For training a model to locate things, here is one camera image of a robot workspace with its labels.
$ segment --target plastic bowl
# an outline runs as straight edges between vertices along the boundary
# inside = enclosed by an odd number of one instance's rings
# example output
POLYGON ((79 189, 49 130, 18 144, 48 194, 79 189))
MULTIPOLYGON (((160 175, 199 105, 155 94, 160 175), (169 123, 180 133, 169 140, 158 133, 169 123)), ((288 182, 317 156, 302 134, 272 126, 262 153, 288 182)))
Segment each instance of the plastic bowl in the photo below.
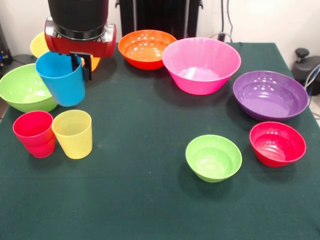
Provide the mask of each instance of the plastic bowl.
POLYGON ((177 39, 164 31, 139 30, 121 38, 118 48, 123 57, 142 70, 162 68, 162 54, 165 48, 177 39))
MULTIPOLYGON (((49 52, 49 48, 47 46, 46 38, 45 38, 45 32, 40 32, 37 36, 34 37, 34 39, 31 41, 30 44, 30 51, 37 59, 42 56, 43 54, 49 52)), ((91 56, 91 70, 96 70, 99 62, 100 57, 93 57, 91 56)))
POLYGON ((241 167, 239 148, 218 135, 202 135, 193 139, 185 151, 186 161, 203 181, 217 183, 233 176, 241 167))
POLYGON ((273 71, 241 75, 233 93, 241 108, 258 121, 285 121, 308 106, 306 90, 293 78, 273 71))
POLYGON ((49 52, 49 48, 46 43, 45 38, 45 32, 40 32, 37 36, 34 37, 34 39, 30 43, 30 51, 37 59, 45 54, 46 52, 49 52))
POLYGON ((8 72, 0 80, 0 97, 15 109, 31 111, 53 110, 57 103, 37 74, 34 63, 8 72))
POLYGON ((170 44, 162 60, 178 87, 194 95, 216 92, 241 65, 241 57, 233 47, 204 37, 170 44))
POLYGON ((249 137, 257 158, 273 168, 298 161, 307 149, 301 134, 280 122, 259 123, 252 128, 249 137))

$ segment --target green bowl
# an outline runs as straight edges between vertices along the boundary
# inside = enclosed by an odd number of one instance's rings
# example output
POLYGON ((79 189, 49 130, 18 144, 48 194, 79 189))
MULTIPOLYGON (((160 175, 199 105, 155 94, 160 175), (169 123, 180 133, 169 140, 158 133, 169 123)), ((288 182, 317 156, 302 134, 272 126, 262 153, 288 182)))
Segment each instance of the green bowl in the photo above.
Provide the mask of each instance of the green bowl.
POLYGON ((218 135, 196 137, 186 147, 185 157, 194 173, 208 183, 230 178, 242 164, 239 148, 218 135))
POLYGON ((0 97, 24 113, 50 112, 57 106, 34 63, 17 67, 4 75, 0 80, 0 97))

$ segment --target black knob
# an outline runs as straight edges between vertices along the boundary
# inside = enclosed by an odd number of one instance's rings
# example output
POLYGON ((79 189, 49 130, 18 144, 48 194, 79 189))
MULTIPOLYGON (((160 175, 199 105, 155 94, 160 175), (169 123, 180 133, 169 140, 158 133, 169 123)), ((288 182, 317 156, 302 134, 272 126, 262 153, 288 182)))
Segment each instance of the black knob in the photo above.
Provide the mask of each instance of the black knob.
POLYGON ((309 55, 309 53, 310 53, 310 52, 309 52, 308 49, 305 49, 305 48, 302 48, 302 47, 297 48, 297 49, 295 50, 295 54, 296 54, 297 57, 300 58, 300 59, 305 58, 306 56, 309 55))

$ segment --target table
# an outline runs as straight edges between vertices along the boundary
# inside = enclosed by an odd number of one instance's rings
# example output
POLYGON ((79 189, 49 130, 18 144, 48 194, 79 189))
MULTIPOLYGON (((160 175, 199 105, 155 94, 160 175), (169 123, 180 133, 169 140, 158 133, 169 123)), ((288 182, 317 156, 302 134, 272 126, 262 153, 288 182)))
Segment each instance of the table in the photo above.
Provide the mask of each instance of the table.
POLYGON ((232 85, 248 71, 291 73, 273 43, 232 46, 241 68, 206 96, 181 91, 164 68, 132 67, 117 50, 101 60, 74 107, 92 116, 93 150, 81 160, 59 145, 33 158, 12 132, 21 112, 10 107, 0 124, 0 239, 320 239, 320 129, 309 109, 287 121, 304 136, 305 156, 262 165, 249 142, 258 122, 239 108, 232 85), (189 169, 186 146, 204 134, 239 147, 235 176, 206 183, 189 169))

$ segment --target white wall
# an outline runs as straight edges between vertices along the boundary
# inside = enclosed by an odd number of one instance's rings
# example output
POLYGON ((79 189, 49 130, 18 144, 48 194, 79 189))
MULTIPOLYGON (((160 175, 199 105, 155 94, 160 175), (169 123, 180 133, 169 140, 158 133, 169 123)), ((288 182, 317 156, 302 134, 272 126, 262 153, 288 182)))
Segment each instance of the white wall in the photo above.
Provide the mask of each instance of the white wall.
MULTIPOLYGON (((109 0, 108 21, 116 23, 119 40, 120 10, 115 9, 115 1, 109 0)), ((320 0, 229 1, 234 42, 275 42, 289 66, 296 59, 294 51, 298 47, 320 55, 320 0)), ((209 37, 221 30, 220 2, 203 0, 204 9, 199 9, 199 37, 209 37)), ((0 4, 0 23, 12 53, 30 53, 31 40, 43 30, 50 14, 47 0, 0 0, 0 4)), ((228 32, 226 14, 224 22, 224 30, 228 32)))
MULTIPOLYGON (((210 37, 221 31, 221 1, 203 4, 197 35, 210 37)), ((296 60, 298 47, 320 55, 320 0, 229 0, 229 12, 234 42, 274 42, 288 66, 296 60)), ((229 33, 224 16, 224 31, 229 33)))

